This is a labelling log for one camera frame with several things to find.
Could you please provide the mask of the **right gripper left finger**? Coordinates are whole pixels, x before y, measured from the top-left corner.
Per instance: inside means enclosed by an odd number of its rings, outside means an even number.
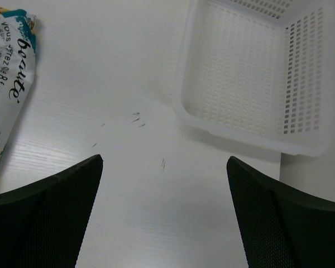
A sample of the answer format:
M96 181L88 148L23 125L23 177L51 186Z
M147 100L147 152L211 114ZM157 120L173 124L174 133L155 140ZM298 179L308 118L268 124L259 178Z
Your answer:
M103 171L94 155L0 194L0 267L75 267Z

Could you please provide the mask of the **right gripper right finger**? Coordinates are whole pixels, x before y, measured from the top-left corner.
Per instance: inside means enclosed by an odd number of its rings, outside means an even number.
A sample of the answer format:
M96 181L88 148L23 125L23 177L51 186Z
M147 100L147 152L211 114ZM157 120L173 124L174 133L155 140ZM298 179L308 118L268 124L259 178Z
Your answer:
M288 186L234 156L226 168L249 267L335 267L335 202Z

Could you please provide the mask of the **white yellow teal printed shorts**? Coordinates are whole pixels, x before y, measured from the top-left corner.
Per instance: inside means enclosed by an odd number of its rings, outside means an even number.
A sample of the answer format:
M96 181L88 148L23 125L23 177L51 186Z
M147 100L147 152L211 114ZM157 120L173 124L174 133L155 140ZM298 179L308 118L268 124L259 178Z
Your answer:
M0 159L36 73L36 18L0 7Z

